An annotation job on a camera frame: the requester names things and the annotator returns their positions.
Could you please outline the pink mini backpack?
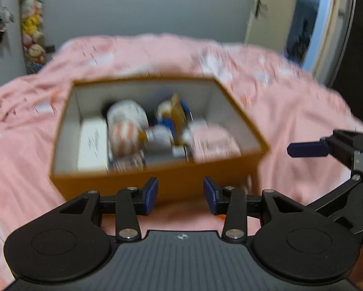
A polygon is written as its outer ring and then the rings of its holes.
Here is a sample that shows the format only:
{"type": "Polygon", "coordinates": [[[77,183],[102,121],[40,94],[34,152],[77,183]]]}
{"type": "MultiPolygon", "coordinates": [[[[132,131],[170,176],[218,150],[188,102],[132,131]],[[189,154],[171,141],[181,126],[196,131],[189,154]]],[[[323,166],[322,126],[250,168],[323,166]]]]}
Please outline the pink mini backpack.
{"type": "Polygon", "coordinates": [[[189,147],[196,163],[213,162],[241,155],[230,132],[218,124],[199,124],[191,129],[189,147]]]}

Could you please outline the cream bedroom door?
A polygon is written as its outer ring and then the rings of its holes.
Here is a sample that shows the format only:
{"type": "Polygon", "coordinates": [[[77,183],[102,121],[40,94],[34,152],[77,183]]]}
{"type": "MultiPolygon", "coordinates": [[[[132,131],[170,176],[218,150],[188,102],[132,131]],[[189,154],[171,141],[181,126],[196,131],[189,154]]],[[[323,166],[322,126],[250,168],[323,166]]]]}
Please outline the cream bedroom door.
{"type": "Polygon", "coordinates": [[[245,43],[279,54],[288,40],[297,0],[253,0],[245,43]]]}

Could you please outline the white popcorn plush toy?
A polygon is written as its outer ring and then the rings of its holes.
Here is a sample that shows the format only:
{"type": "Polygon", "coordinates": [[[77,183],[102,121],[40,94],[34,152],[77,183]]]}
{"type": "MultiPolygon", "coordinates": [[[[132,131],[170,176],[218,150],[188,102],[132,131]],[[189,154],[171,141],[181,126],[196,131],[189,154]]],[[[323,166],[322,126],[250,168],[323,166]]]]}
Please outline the white popcorn plush toy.
{"type": "Polygon", "coordinates": [[[130,156],[141,150],[139,134],[149,127],[147,114],[133,100],[114,103],[107,111],[108,139],[112,157],[130,156]]]}

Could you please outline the orange cardboard storage box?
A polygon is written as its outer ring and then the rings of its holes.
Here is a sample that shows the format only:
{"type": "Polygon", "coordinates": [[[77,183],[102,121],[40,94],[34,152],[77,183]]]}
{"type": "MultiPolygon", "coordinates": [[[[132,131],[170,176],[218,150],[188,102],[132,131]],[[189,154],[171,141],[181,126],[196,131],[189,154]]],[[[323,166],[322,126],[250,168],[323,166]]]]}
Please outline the orange cardboard storage box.
{"type": "Polygon", "coordinates": [[[205,177],[240,186],[269,147],[212,78],[76,81],[60,118],[50,179],[65,199],[158,181],[161,202],[200,196],[205,177]]]}

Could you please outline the long white gift box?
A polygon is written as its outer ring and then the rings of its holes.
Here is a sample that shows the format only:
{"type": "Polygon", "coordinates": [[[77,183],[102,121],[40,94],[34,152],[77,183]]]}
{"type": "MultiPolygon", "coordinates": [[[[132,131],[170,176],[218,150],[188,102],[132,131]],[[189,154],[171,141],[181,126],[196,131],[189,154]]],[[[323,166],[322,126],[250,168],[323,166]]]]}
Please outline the long white gift box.
{"type": "Polygon", "coordinates": [[[78,171],[107,171],[108,131],[105,119],[84,119],[80,129],[78,171]]]}

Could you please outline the hanging plush toy organizer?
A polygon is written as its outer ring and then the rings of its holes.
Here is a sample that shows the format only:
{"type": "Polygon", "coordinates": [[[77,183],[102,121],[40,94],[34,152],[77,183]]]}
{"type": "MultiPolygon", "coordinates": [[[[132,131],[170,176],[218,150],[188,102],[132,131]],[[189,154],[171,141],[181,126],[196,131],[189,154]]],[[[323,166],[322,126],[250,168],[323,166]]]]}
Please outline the hanging plush toy organizer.
{"type": "Polygon", "coordinates": [[[38,73],[47,61],[43,12],[44,0],[20,0],[20,28],[28,74],[38,73]]]}

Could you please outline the dark photo card box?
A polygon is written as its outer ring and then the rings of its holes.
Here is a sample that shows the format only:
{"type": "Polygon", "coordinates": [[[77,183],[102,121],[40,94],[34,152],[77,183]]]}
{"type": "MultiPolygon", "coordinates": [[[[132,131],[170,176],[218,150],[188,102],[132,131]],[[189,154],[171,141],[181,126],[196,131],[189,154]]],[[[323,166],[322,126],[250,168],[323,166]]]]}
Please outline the dark photo card box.
{"type": "Polygon", "coordinates": [[[113,159],[110,162],[110,169],[115,171],[143,170],[145,163],[140,154],[132,154],[113,159]]]}

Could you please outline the brown blue plush doll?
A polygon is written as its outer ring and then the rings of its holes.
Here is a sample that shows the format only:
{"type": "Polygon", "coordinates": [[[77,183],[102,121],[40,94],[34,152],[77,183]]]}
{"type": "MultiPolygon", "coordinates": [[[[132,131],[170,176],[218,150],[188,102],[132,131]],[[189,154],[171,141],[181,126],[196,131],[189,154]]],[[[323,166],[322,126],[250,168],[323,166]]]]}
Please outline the brown blue plush doll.
{"type": "Polygon", "coordinates": [[[183,146],[182,134],[190,120],[190,109],[178,94],[173,94],[157,106],[155,121],[139,134],[141,148],[148,153],[165,153],[183,146]]]}

